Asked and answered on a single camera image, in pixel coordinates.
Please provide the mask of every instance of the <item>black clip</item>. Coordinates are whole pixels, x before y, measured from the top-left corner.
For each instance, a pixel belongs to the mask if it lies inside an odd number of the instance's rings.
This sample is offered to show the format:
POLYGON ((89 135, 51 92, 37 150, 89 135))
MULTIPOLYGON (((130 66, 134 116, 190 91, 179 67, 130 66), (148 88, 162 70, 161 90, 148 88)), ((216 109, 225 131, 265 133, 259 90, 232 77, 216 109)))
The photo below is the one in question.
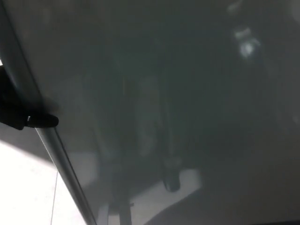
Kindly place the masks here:
POLYGON ((59 119, 56 116, 26 110, 18 98, 3 66, 0 66, 0 122, 12 128, 54 128, 59 119))

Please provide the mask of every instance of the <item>metal strip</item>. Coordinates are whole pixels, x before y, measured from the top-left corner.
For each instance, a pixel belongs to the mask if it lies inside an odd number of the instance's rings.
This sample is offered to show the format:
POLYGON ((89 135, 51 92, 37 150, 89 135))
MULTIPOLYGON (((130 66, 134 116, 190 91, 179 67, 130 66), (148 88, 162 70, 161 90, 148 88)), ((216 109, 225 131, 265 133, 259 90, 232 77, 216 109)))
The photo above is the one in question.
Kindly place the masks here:
MULTIPOLYGON (((0 1, 0 57, 24 106, 29 109, 43 108, 42 96, 33 79, 3 1, 0 1)), ((37 129, 37 132, 85 222, 87 225, 96 225, 56 129, 37 129)))

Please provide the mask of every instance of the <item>white floor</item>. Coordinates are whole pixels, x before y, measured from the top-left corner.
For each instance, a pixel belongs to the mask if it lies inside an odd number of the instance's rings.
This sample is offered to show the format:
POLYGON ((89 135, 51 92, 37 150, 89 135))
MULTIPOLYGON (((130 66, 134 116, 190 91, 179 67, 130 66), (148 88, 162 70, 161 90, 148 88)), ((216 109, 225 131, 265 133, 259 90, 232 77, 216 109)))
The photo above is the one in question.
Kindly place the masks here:
POLYGON ((85 224, 49 161, 0 142, 0 176, 0 224, 85 224))

